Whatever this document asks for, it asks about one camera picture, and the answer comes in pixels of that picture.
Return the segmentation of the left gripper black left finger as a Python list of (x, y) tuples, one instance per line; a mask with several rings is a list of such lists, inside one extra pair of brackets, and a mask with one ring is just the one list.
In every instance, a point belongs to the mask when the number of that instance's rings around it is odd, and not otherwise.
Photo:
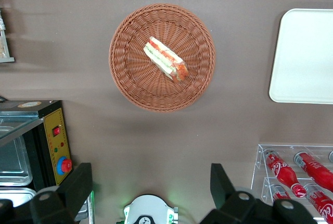
[(75, 223), (92, 190), (92, 165), (81, 163), (54, 191), (40, 191), (18, 207), (11, 200), (1, 200), (1, 223)]

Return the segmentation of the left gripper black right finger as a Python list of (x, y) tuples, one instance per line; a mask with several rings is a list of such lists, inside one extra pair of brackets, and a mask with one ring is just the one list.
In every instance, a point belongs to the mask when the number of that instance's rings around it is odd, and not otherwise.
[(221, 164), (211, 164), (210, 191), (215, 203), (201, 223), (316, 223), (294, 200), (276, 200), (272, 206), (246, 191), (237, 191)]

